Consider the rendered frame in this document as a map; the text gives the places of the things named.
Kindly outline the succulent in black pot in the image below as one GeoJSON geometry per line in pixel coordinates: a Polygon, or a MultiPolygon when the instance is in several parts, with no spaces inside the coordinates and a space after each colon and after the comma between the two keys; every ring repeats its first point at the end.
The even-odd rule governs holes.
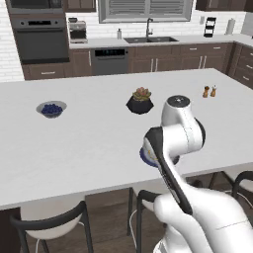
{"type": "Polygon", "coordinates": [[[150,100],[151,92],[143,87],[137,88],[135,92],[126,103],[128,109],[135,114],[146,114],[153,107],[153,103],[150,100]]]}

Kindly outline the blue plate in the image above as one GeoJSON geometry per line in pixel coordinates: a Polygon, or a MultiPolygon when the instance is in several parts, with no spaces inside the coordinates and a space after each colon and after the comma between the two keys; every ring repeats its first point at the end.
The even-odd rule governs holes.
{"type": "MultiPolygon", "coordinates": [[[[147,156],[144,154],[144,150],[142,147],[139,150],[139,156],[144,163],[148,164],[149,166],[158,168],[157,164],[154,161],[150,161],[147,159],[147,156]]],[[[179,160],[180,160],[180,156],[176,156],[172,159],[174,165],[177,164],[179,160]]]]}

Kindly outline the grey dishwasher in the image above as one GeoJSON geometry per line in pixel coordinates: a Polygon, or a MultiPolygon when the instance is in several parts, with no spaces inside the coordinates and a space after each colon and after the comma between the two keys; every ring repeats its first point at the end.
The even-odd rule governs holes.
{"type": "Polygon", "coordinates": [[[95,76],[127,74],[128,50],[125,47],[92,49],[91,67],[95,76]]]}

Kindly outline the black and white chair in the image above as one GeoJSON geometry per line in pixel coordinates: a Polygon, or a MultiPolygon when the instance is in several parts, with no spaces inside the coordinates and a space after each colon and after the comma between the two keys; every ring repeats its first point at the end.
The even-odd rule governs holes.
{"type": "Polygon", "coordinates": [[[90,222],[85,198],[58,198],[28,203],[21,207],[21,216],[10,216],[17,229],[23,253],[30,253],[27,235],[42,244],[44,253],[49,253],[46,242],[70,232],[77,224],[85,229],[88,253],[94,253],[90,222]]]}
{"type": "Polygon", "coordinates": [[[242,198],[253,210],[253,171],[221,171],[222,176],[231,185],[227,192],[236,200],[242,198]]]}
{"type": "Polygon", "coordinates": [[[128,190],[128,211],[126,235],[131,236],[136,253],[141,253],[142,211],[153,211],[156,197],[168,192],[164,182],[138,184],[128,190]],[[136,232],[133,232],[132,217],[136,215],[136,232]]]}

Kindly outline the blueberries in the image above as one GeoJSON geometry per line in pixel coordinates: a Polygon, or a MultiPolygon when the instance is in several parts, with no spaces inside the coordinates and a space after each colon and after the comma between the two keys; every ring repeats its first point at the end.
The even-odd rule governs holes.
{"type": "Polygon", "coordinates": [[[62,108],[56,104],[46,104],[42,108],[42,113],[44,115],[59,115],[62,113],[62,108]]]}

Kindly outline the brown lower cupboards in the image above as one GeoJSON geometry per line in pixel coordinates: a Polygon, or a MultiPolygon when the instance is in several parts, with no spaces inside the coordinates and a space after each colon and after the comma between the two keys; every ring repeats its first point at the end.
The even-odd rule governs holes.
{"type": "Polygon", "coordinates": [[[22,69],[26,80],[91,76],[91,51],[83,48],[71,49],[68,62],[26,64],[22,69]]]}
{"type": "Polygon", "coordinates": [[[130,73],[214,68],[227,72],[232,42],[136,46],[128,50],[130,73]]]}
{"type": "Polygon", "coordinates": [[[235,42],[227,75],[253,90],[253,47],[235,42]]]}

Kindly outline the grey bowl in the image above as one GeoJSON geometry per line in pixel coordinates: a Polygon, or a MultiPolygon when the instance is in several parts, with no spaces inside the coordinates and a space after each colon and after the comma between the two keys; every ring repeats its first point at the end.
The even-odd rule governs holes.
{"type": "Polygon", "coordinates": [[[48,119],[57,118],[57,117],[59,117],[62,113],[59,114],[59,115],[52,115],[52,116],[50,116],[50,115],[44,115],[44,114],[42,113],[42,108],[43,108],[43,106],[46,105],[46,104],[56,104],[57,106],[59,106],[59,107],[62,108],[62,113],[63,113],[63,111],[67,108],[67,105],[66,105],[64,102],[61,102],[61,101],[48,101],[48,102],[43,102],[43,103],[39,104],[39,105],[37,106],[37,112],[38,112],[39,114],[45,116],[45,117],[48,118],[48,119]]]}

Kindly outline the dark sink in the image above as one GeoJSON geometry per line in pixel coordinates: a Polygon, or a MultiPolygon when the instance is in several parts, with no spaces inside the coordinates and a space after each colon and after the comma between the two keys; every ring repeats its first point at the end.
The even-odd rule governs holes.
{"type": "Polygon", "coordinates": [[[128,43],[153,43],[153,42],[177,42],[172,37],[153,37],[153,38],[125,38],[128,43]]]}

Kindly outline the dark tap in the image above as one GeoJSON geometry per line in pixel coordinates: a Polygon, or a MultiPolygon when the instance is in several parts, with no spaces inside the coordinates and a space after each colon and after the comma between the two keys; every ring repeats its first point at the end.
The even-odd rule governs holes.
{"type": "Polygon", "coordinates": [[[152,35],[152,31],[149,29],[150,23],[153,22],[152,18],[148,18],[147,19],[147,24],[146,24],[146,33],[145,33],[145,37],[148,39],[148,37],[150,35],[152,35]]]}

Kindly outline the silver coffee machine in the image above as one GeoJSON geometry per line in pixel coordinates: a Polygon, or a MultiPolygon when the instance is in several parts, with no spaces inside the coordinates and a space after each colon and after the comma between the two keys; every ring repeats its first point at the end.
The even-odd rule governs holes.
{"type": "Polygon", "coordinates": [[[69,36],[71,43],[87,42],[86,23],[79,21],[77,18],[68,19],[69,36]]]}

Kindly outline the window with grey blinds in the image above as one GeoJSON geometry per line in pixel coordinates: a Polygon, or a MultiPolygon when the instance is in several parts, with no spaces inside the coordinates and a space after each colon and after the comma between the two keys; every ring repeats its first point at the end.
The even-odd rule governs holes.
{"type": "Polygon", "coordinates": [[[194,0],[98,0],[99,22],[189,22],[194,0]]]}

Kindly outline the white paper towel roll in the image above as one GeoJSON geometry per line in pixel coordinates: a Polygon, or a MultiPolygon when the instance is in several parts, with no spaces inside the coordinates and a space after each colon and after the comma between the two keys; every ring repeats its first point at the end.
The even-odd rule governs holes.
{"type": "Polygon", "coordinates": [[[233,30],[234,30],[234,26],[235,26],[235,20],[234,19],[228,20],[225,34],[232,35],[233,30]]]}

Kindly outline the grey microwave oven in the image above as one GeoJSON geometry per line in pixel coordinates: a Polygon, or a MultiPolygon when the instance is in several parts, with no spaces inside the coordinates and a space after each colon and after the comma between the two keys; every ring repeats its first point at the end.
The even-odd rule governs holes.
{"type": "Polygon", "coordinates": [[[61,14],[62,0],[5,0],[10,14],[61,14]]]}

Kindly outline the grey wall oven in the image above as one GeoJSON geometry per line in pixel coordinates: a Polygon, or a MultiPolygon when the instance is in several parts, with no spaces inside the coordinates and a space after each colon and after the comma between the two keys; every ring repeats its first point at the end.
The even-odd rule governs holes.
{"type": "Polygon", "coordinates": [[[66,21],[63,15],[12,15],[11,24],[23,65],[69,61],[66,21]]]}

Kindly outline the dark brown wall cupboards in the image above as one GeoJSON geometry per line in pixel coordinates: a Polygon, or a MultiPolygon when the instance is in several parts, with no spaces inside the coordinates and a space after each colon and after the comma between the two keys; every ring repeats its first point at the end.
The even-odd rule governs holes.
{"type": "Polygon", "coordinates": [[[243,11],[253,13],[253,0],[197,0],[199,11],[243,11]]]}
{"type": "Polygon", "coordinates": [[[96,11],[96,0],[63,0],[63,6],[70,13],[92,13],[96,11]]]}

